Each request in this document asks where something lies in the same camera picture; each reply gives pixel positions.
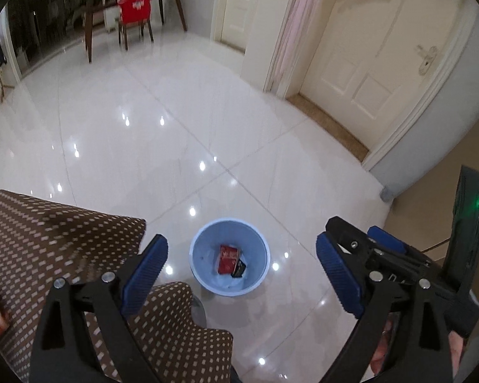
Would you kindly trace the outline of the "person's right hand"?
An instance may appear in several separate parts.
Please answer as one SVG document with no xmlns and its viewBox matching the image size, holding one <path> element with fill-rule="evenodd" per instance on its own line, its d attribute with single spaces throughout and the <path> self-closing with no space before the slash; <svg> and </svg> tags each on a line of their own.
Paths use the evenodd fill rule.
<svg viewBox="0 0 479 383">
<path fill-rule="evenodd" d="M 374 375 L 377 375 L 381 372 L 384 361 L 386 360 L 389 343 L 392 336 L 392 330 L 394 328 L 395 316 L 391 313 L 388 316 L 388 320 L 382 331 L 382 337 L 379 341 L 379 344 L 374 352 L 373 358 L 369 364 Z M 448 336 L 449 346 L 451 349 L 452 357 L 452 375 L 455 377 L 458 373 L 460 367 L 461 355 L 464 347 L 464 339 L 454 331 L 451 331 Z"/>
</svg>

